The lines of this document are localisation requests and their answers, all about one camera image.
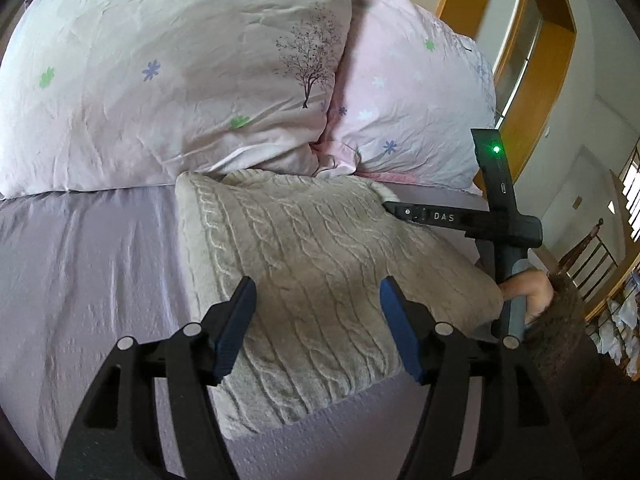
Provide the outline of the dark fuzzy sleeve forearm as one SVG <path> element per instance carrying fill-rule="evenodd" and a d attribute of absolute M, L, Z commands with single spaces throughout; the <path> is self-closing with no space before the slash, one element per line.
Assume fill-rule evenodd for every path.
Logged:
<path fill-rule="evenodd" d="M 558 402 L 585 479 L 639 477 L 639 384 L 586 334 L 584 303 L 564 274 L 534 273 L 551 287 L 525 345 Z"/>

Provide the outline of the person's right hand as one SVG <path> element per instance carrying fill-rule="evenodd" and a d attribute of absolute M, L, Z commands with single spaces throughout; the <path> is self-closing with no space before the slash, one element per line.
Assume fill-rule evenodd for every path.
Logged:
<path fill-rule="evenodd" d="M 499 285 L 504 301 L 518 297 L 526 299 L 525 323 L 539 318 L 552 303 L 554 290 L 544 271 L 528 269 Z"/>

